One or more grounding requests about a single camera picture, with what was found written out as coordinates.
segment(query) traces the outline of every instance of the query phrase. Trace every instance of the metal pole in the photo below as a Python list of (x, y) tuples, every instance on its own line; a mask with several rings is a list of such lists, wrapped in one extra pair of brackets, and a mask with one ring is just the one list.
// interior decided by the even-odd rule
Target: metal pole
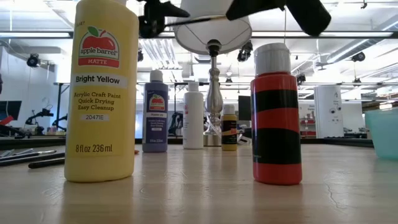
[(62, 85), (63, 85), (63, 83), (59, 83), (58, 84), (57, 131), (58, 131), (58, 122), (59, 122), (59, 119), (60, 119)]
[(176, 110), (177, 110), (176, 92), (177, 92), (177, 84), (174, 83), (174, 114), (176, 113)]

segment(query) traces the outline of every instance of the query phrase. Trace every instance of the blue label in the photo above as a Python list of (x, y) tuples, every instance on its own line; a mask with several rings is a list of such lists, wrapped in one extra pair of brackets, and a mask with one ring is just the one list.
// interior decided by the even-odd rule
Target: blue label
[(167, 143), (167, 97), (166, 91), (146, 91), (142, 143)]

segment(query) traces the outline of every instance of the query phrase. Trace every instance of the teal plastic cup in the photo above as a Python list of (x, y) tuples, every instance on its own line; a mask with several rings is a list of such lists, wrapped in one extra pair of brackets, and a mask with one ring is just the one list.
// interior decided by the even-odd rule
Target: teal plastic cup
[(372, 134), (376, 155), (398, 159), (398, 108), (367, 111), (365, 122)]

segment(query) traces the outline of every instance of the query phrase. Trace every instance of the lamp shade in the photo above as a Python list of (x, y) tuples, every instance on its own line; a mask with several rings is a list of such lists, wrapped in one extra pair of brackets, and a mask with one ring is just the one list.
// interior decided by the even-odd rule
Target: lamp shade
[[(232, 0), (182, 0), (181, 9), (191, 14), (190, 19), (224, 16)], [(175, 38), (185, 49), (200, 55), (207, 55), (207, 42), (216, 39), (221, 43), (220, 54), (240, 48), (251, 38), (249, 19), (243, 17), (234, 21), (227, 19), (187, 24), (175, 28)]]

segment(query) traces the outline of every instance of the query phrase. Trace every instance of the white bottle cap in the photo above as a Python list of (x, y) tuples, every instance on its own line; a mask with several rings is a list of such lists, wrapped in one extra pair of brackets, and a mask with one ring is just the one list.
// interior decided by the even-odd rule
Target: white bottle cap
[(266, 44), (254, 51), (256, 76), (270, 72), (290, 73), (290, 51), (283, 43)]
[(234, 105), (224, 105), (223, 114), (235, 114), (235, 106)]
[(199, 91), (199, 83), (198, 82), (188, 83), (188, 91)]
[(160, 70), (150, 71), (149, 80), (152, 81), (163, 81), (163, 73)]

